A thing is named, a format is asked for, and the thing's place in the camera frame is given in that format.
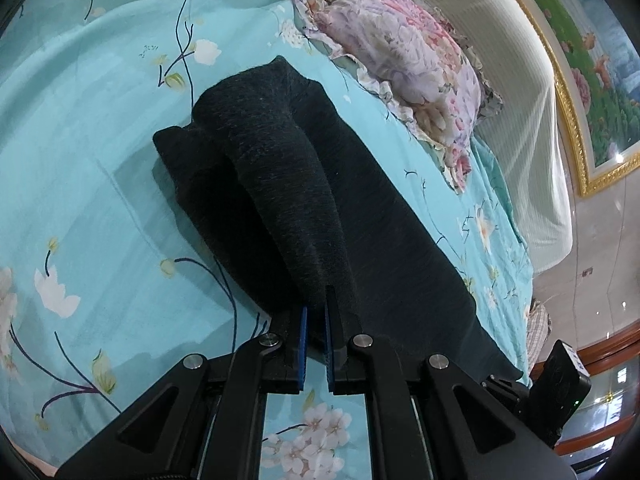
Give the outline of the black pants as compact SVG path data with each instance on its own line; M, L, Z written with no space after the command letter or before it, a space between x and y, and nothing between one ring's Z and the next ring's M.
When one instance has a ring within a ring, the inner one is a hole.
M153 142L178 205L273 320L326 300L406 362L441 353L476 380L521 372L480 325L461 276L317 81L284 58L207 89Z

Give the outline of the turquoise floral bed sheet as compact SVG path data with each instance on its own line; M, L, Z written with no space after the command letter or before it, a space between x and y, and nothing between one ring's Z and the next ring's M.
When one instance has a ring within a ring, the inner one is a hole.
M532 265L495 156L463 193L296 28L291 0L26 0L1 39L1 426L62 465L187 353L268 325L178 209L152 142L217 81L283 56L319 81L527 365Z

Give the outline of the white striped headboard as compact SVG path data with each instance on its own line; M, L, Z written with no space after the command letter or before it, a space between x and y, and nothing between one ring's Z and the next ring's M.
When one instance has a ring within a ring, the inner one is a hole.
M495 154L535 273L572 250L570 193L560 149L555 76L544 44L516 0L425 0L470 40L503 99L476 129Z

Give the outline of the pink floral pillow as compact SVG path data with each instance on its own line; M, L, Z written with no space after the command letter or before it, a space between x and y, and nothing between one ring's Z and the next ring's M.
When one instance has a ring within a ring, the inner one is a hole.
M345 62L409 132L434 148L457 192L471 172L475 127L503 108L482 61L423 0L293 0L304 35Z

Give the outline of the gold framed landscape painting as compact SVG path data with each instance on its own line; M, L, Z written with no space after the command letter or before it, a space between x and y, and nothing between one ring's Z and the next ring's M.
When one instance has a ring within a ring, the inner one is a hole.
M555 90L587 197L639 168L639 52L605 0L515 0L555 73Z

